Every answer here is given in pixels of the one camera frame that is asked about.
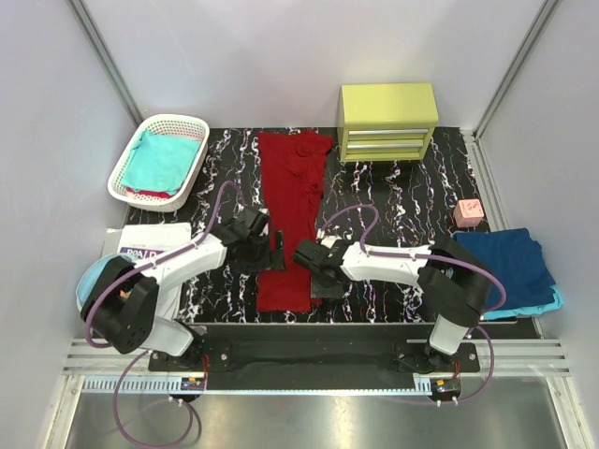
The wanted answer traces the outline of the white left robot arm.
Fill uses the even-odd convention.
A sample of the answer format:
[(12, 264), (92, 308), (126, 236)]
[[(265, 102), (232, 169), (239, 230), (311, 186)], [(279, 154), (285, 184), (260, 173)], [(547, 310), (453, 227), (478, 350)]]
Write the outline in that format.
[(137, 349), (169, 356), (183, 370), (201, 361), (203, 337), (158, 311), (171, 290), (199, 274), (229, 266), (241, 274), (284, 271), (284, 234), (263, 210), (245, 207), (198, 237), (157, 256), (105, 256), (80, 279), (77, 301), (89, 335), (122, 355)]

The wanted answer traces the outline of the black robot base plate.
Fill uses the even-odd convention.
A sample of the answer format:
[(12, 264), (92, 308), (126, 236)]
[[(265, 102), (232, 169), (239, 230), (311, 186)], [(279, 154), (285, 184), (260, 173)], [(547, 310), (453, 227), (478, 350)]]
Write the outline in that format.
[(472, 343), (455, 355), (427, 347), (430, 325), (213, 325), (189, 361), (159, 353), (149, 369), (191, 373), (208, 370), (216, 391), (308, 394), (325, 390), (396, 392), (415, 387), (416, 377), (477, 374)]

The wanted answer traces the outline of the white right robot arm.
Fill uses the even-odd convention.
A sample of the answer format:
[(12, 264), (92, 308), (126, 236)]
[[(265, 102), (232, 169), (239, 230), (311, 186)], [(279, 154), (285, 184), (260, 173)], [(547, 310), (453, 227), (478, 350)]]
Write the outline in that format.
[(486, 309), (494, 276), (455, 240), (381, 247), (339, 238), (303, 240), (292, 260), (326, 287), (343, 282), (393, 282), (419, 288), (436, 313), (425, 359), (436, 370), (459, 358), (467, 332)]

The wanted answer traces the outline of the red t shirt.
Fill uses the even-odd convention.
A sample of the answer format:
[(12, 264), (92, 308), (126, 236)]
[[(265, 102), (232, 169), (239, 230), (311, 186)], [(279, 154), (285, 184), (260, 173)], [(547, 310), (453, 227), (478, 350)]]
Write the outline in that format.
[(260, 152), (262, 194), (271, 223), (284, 237), (285, 270), (262, 272), (257, 280), (257, 309), (260, 312), (307, 312), (311, 298), (311, 274), (292, 261), (305, 239), (315, 237), (327, 155), (334, 139), (308, 129), (294, 135), (261, 131)]

